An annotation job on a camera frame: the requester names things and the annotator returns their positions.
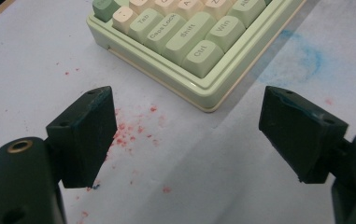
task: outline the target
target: keycap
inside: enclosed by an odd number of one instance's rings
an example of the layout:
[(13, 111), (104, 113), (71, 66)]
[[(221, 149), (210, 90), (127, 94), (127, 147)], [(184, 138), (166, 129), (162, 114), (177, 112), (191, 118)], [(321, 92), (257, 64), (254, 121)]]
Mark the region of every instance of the keycap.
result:
[(98, 45), (212, 112), (305, 1), (94, 0), (87, 23)]

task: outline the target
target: white table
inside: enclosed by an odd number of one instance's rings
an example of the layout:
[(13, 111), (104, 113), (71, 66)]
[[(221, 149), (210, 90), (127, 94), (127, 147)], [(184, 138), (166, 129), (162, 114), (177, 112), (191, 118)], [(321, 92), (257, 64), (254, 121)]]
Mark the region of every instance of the white table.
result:
[(98, 189), (63, 189), (70, 224), (335, 222), (334, 178), (299, 183), (258, 122), (272, 85), (347, 122), (352, 140), (356, 1), (308, 0), (211, 114), (97, 46), (91, 9), (89, 0), (17, 0), (0, 15), (0, 146), (47, 138), (57, 115), (102, 86), (113, 89), (118, 123), (132, 127), (114, 142)]

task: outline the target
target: black plastic part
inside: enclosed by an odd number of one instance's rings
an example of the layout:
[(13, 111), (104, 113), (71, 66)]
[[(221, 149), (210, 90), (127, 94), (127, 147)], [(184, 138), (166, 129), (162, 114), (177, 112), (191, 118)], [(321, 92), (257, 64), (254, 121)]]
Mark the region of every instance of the black plastic part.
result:
[(48, 144), (62, 154), (65, 188), (93, 186), (116, 131), (110, 87), (86, 92), (47, 126)]
[(305, 183), (324, 183), (330, 151), (348, 124), (302, 96), (266, 87), (259, 129)]
[(58, 187), (43, 140), (27, 137), (0, 148), (0, 224), (62, 224)]

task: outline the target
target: mechanical keyboard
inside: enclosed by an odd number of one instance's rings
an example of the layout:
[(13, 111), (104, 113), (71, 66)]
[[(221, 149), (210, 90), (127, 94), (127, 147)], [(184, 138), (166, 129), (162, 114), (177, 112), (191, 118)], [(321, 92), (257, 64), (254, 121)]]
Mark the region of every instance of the mechanical keyboard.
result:
[(87, 23), (98, 45), (212, 112), (305, 1), (94, 0)]

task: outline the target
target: ctrl key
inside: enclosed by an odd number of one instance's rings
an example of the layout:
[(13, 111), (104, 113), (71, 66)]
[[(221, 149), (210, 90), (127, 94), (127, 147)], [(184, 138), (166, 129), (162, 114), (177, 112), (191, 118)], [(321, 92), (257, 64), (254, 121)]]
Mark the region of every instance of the ctrl key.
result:
[(181, 65), (193, 75), (203, 78), (223, 56), (223, 51), (215, 43), (202, 40), (183, 60)]
[(114, 0), (93, 0), (95, 17), (104, 22), (108, 22), (119, 8), (120, 5)]

